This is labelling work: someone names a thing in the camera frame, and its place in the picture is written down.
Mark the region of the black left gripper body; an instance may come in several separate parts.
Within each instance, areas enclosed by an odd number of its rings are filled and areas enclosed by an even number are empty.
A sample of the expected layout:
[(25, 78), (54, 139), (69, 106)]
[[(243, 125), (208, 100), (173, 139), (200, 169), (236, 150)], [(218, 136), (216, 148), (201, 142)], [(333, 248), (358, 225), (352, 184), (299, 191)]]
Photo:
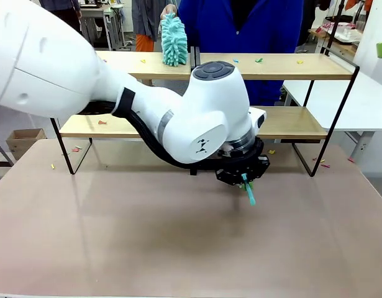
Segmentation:
[(270, 165), (268, 157), (262, 153), (263, 148), (263, 140), (255, 138), (246, 150), (220, 153), (219, 156), (225, 163), (215, 170), (216, 178), (234, 186), (245, 184), (245, 182), (250, 183), (262, 177)]

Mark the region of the person's right hand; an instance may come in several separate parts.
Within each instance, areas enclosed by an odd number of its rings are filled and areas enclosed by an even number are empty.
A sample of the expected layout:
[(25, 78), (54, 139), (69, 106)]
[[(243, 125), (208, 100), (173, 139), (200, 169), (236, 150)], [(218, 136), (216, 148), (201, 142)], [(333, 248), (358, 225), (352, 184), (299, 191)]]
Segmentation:
[(160, 19), (163, 20), (168, 14), (174, 14), (175, 16), (178, 15), (178, 8), (174, 4), (167, 4), (160, 15)]

